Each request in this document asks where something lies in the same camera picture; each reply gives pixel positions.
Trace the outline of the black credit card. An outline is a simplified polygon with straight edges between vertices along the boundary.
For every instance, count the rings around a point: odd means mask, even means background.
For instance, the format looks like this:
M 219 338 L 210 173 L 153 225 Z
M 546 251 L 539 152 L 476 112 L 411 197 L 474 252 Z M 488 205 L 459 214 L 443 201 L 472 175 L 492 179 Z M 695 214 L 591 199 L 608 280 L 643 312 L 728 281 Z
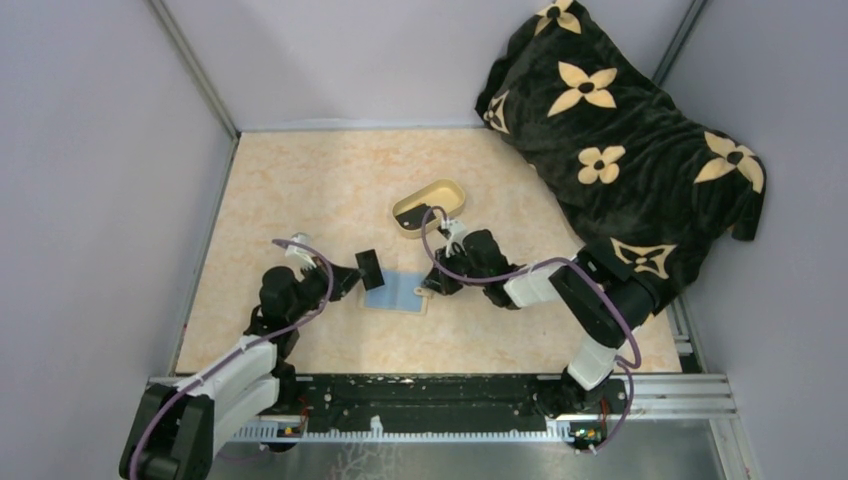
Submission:
M 396 216 L 398 225 L 407 232 L 420 230 L 422 226 L 426 226 L 434 218 L 434 212 L 426 203 L 418 204 Z
M 371 291 L 385 285 L 383 271 L 374 249 L 356 253 L 355 260 L 363 287 L 366 291 Z

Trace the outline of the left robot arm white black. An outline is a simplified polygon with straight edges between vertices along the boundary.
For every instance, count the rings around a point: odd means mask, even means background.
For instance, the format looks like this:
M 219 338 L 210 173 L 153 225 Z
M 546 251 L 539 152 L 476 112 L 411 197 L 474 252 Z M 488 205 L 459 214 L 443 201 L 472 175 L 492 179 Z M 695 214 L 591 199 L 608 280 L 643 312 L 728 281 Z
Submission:
M 299 274 L 266 271 L 259 303 L 236 345 L 202 371 L 143 393 L 118 472 L 123 479 L 204 479 L 221 447 L 253 416 L 292 411 L 300 399 L 285 359 L 298 327 L 365 280 L 363 266 L 316 258 Z

